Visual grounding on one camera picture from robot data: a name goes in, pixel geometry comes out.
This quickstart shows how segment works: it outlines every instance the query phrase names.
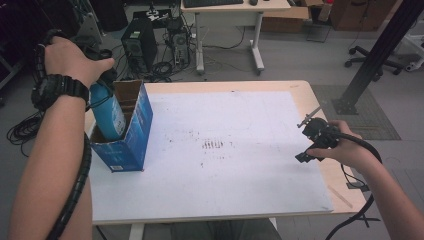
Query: right hand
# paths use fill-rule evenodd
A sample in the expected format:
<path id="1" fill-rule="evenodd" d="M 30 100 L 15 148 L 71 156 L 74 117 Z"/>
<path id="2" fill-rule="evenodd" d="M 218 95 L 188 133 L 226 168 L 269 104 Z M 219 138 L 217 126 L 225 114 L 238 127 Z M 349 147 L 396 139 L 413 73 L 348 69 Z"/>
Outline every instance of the right hand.
<path id="1" fill-rule="evenodd" d="M 362 139 L 360 135 L 355 134 L 350 130 L 349 126 L 345 121 L 335 120 L 329 121 L 328 123 L 330 125 L 337 126 L 342 133 L 349 134 Z M 306 153 L 314 157 L 333 158 L 341 164 L 353 167 L 360 172 L 368 165 L 368 163 L 370 163 L 370 161 L 378 161 L 374 157 L 374 155 L 367 149 L 361 147 L 360 145 L 350 140 L 343 138 L 340 139 L 340 142 L 337 147 L 333 149 L 308 149 Z"/>

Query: gray carpet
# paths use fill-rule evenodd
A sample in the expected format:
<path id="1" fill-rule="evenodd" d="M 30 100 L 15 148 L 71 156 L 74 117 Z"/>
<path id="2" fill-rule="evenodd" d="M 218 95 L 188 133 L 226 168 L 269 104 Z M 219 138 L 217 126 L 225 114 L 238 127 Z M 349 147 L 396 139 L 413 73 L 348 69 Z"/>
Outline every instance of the gray carpet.
<path id="1" fill-rule="evenodd" d="M 358 115 L 338 115 L 331 104 L 331 100 L 339 99 L 346 88 L 347 86 L 337 85 L 312 86 L 320 104 L 327 103 L 323 106 L 327 120 L 345 120 L 353 132 L 360 134 L 366 140 L 401 139 L 368 89 L 365 90 L 355 105 Z"/>

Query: black pole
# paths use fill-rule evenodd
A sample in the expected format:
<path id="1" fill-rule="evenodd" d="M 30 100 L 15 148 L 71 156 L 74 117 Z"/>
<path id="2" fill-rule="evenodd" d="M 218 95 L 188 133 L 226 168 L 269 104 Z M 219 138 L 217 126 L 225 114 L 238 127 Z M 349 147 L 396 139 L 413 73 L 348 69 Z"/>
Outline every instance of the black pole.
<path id="1" fill-rule="evenodd" d="M 365 62 L 340 99 L 333 100 L 337 114 L 355 114 L 355 104 L 371 83 L 378 69 L 390 56 L 424 9 L 423 0 L 403 0 L 391 21 L 381 33 Z"/>

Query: hand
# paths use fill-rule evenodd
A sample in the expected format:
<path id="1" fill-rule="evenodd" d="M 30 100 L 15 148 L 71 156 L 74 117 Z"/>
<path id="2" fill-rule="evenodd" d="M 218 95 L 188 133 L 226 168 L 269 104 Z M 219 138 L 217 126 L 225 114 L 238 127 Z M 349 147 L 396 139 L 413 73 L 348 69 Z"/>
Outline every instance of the hand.
<path id="1" fill-rule="evenodd" d="M 113 64 L 113 58 L 100 61 L 86 58 L 78 46 L 61 37 L 53 37 L 52 45 L 45 49 L 47 74 L 70 76 L 81 81 L 87 88 L 90 88 L 104 71 L 112 68 Z"/>
<path id="2" fill-rule="evenodd" d="M 337 126 L 342 133 L 362 139 L 360 135 L 350 130 L 345 121 L 329 121 L 328 123 Z M 378 161 L 367 149 L 347 139 L 340 139 L 337 147 L 333 149 L 309 149 L 306 153 L 314 157 L 333 158 L 341 164 L 353 167 L 360 172 L 369 165 L 370 161 Z"/>

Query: white board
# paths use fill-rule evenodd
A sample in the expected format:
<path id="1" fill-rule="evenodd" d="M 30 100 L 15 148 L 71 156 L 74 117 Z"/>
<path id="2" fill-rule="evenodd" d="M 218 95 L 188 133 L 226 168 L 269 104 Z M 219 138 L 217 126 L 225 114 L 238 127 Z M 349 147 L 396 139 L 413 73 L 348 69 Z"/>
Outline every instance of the white board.
<path id="1" fill-rule="evenodd" d="M 93 152 L 95 222 L 330 212 L 289 92 L 150 94 L 143 172 L 111 173 Z"/>

